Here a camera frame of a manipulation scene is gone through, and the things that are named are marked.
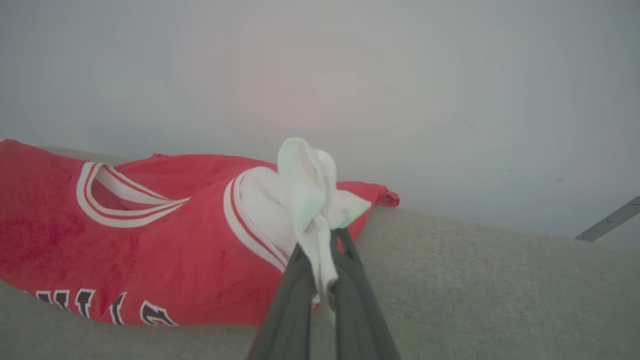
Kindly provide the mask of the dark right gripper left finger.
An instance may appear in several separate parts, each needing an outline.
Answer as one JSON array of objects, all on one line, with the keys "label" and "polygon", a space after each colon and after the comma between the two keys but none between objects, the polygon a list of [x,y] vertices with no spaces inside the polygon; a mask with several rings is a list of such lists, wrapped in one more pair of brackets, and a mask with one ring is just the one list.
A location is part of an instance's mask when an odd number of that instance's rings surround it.
[{"label": "dark right gripper left finger", "polygon": [[315,295],[310,262],[297,245],[247,358],[308,360]]}]

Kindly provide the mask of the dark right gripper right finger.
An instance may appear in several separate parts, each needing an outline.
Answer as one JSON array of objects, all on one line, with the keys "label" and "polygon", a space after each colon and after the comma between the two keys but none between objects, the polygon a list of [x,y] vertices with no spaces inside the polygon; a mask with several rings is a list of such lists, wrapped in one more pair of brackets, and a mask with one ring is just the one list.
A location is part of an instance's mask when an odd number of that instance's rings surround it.
[{"label": "dark right gripper right finger", "polygon": [[338,360],[401,358],[364,265],[347,228],[331,231],[331,250],[338,280],[333,296]]}]

